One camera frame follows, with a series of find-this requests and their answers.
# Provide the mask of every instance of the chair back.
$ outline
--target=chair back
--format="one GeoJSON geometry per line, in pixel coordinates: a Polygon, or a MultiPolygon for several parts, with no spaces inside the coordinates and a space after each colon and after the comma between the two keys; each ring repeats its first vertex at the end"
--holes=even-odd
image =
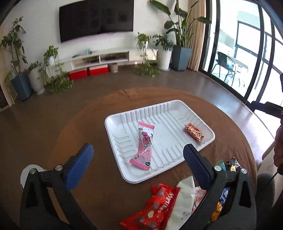
{"type": "Polygon", "coordinates": [[[227,68],[227,55],[221,52],[217,52],[218,55],[218,63],[224,68],[227,68]]]}

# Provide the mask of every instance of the shelf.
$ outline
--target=shelf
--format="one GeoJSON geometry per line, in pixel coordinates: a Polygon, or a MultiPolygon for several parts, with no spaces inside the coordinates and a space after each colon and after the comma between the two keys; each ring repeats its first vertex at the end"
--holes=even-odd
{"type": "Polygon", "coordinates": [[[83,69],[87,67],[93,67],[93,66],[98,66],[98,65],[105,65],[105,64],[110,64],[110,63],[118,63],[118,62],[124,62],[124,61],[129,61],[128,58],[124,59],[117,59],[117,60],[109,60],[109,61],[102,61],[100,63],[82,63],[82,64],[77,64],[74,66],[73,70],[78,70],[78,69],[83,69]]]}
{"type": "Polygon", "coordinates": [[[93,56],[99,56],[99,55],[107,55],[107,54],[116,54],[116,53],[126,53],[126,52],[134,52],[137,51],[136,47],[128,47],[128,48],[113,48],[113,49],[106,49],[106,50],[95,50],[92,54],[89,55],[80,55],[74,58],[63,58],[61,62],[69,62],[69,61],[75,61],[78,59],[84,59],[89,58],[93,56]]]}

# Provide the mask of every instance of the brown tablecloth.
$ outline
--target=brown tablecloth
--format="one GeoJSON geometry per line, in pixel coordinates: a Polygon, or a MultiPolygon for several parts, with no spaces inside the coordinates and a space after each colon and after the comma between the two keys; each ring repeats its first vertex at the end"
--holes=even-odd
{"type": "Polygon", "coordinates": [[[248,141],[237,125],[217,107],[189,93],[168,88],[115,91],[90,102],[70,119],[48,162],[48,169],[52,169],[57,164],[64,164],[84,143],[93,145],[94,158],[72,194],[99,230],[123,229],[119,221],[144,208],[152,195],[152,184],[165,183],[175,187],[191,173],[186,162],[183,162],[139,184],[126,182],[120,174],[108,140],[105,118],[111,114],[175,99],[185,102],[215,133],[215,140],[200,154],[206,156],[212,164],[235,157],[248,170],[256,188],[256,164],[248,141]]]}

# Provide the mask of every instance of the blue plant pot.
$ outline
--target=blue plant pot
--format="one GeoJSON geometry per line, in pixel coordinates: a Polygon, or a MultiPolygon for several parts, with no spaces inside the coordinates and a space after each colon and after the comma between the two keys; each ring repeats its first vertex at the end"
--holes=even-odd
{"type": "Polygon", "coordinates": [[[172,52],[172,63],[170,67],[176,71],[185,71],[188,67],[191,55],[191,48],[174,46],[172,52]]]}
{"type": "Polygon", "coordinates": [[[22,72],[11,80],[21,101],[29,99],[33,93],[27,74],[28,72],[22,72]]]}

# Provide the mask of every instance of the potted plant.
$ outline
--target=potted plant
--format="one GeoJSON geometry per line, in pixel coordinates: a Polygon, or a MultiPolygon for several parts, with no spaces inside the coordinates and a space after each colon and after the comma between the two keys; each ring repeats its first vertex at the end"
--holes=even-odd
{"type": "Polygon", "coordinates": [[[35,91],[36,95],[40,95],[44,93],[45,88],[44,88],[44,82],[41,78],[41,63],[38,61],[35,63],[31,63],[28,71],[29,71],[29,81],[31,82],[31,87],[35,91]]]}
{"type": "Polygon", "coordinates": [[[59,61],[58,58],[58,47],[55,48],[53,45],[49,46],[48,50],[43,55],[44,57],[44,63],[47,64],[47,66],[55,66],[55,61],[59,61]]]}
{"type": "Polygon", "coordinates": [[[138,42],[137,42],[138,50],[140,52],[145,51],[147,49],[148,43],[151,39],[151,36],[138,32],[137,39],[138,39],[138,42]]]}
{"type": "Polygon", "coordinates": [[[163,71],[168,71],[174,43],[168,40],[167,34],[156,34],[153,38],[157,38],[155,45],[158,47],[158,67],[163,71]]]}
{"type": "Polygon", "coordinates": [[[25,30],[21,25],[19,25],[19,22],[22,21],[22,18],[23,17],[20,17],[13,22],[12,29],[1,40],[0,48],[3,48],[4,51],[11,54],[12,60],[10,67],[14,74],[11,83],[13,84],[21,101],[24,101],[31,96],[33,91],[27,76],[27,71],[22,72],[20,63],[22,60],[25,64],[27,64],[26,57],[24,56],[25,50],[22,45],[22,40],[18,37],[18,33],[20,31],[25,33],[25,30]]]}
{"type": "Polygon", "coordinates": [[[61,91],[65,92],[67,89],[73,87],[74,81],[70,79],[69,74],[64,72],[62,69],[63,63],[60,63],[58,58],[58,48],[55,48],[53,45],[49,46],[48,50],[44,54],[44,62],[41,68],[41,71],[44,74],[44,85],[50,85],[50,93],[59,93],[61,91]],[[53,71],[50,71],[49,67],[56,66],[58,74],[53,76],[53,71]]]}
{"type": "Polygon", "coordinates": [[[136,68],[137,74],[140,76],[142,75],[151,76],[151,77],[158,76],[160,74],[160,70],[150,63],[147,53],[146,53],[146,49],[151,39],[151,36],[138,33],[137,39],[138,39],[137,48],[141,56],[143,57],[142,66],[136,68]]]}
{"type": "Polygon", "coordinates": [[[178,21],[174,22],[170,15],[171,12],[169,8],[162,3],[150,0],[150,3],[153,4],[156,8],[163,11],[169,16],[169,21],[167,21],[164,24],[165,29],[169,29],[166,34],[170,32],[174,32],[176,36],[176,46],[174,46],[174,50],[172,52],[172,64],[171,68],[176,71],[185,71],[188,67],[188,63],[192,54],[192,49],[188,48],[188,45],[190,44],[190,41],[193,36],[192,32],[192,24],[195,20],[198,20],[199,22],[205,23],[205,24],[211,24],[211,21],[208,18],[205,17],[198,17],[193,19],[193,21],[188,26],[188,19],[190,17],[190,14],[192,12],[192,9],[198,4],[200,1],[196,1],[192,6],[190,13],[188,14],[186,11],[181,10],[179,8],[179,0],[177,0],[174,12],[178,16],[178,21]]]}

